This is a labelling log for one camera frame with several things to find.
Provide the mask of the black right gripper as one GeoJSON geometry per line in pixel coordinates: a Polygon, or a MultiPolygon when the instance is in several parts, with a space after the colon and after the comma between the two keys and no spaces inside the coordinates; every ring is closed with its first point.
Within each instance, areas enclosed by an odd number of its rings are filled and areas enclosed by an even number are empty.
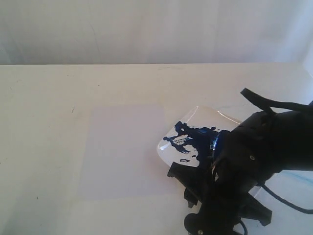
{"type": "Polygon", "coordinates": [[[184,226],[191,235],[232,235],[244,219],[271,223],[272,211],[249,191],[282,169],[274,139],[286,123],[286,113],[257,112],[222,135],[216,159],[198,167],[173,162],[167,173],[184,187],[189,208],[201,203],[198,213],[188,214],[184,226]]]}

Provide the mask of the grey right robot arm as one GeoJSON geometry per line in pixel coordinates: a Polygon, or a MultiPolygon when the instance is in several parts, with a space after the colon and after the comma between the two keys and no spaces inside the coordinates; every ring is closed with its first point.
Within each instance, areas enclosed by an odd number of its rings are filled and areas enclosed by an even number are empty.
{"type": "Polygon", "coordinates": [[[271,223],[272,212],[249,191],[265,187],[273,174],[282,170],[313,168],[313,108],[287,106],[276,113],[271,108],[256,112],[232,131],[193,128],[178,122],[175,130],[186,136],[179,152],[191,145],[198,151],[198,166],[173,163],[168,176],[185,186],[189,207],[201,203],[198,213],[188,214],[184,226],[191,235],[233,235],[243,219],[271,223]]]}

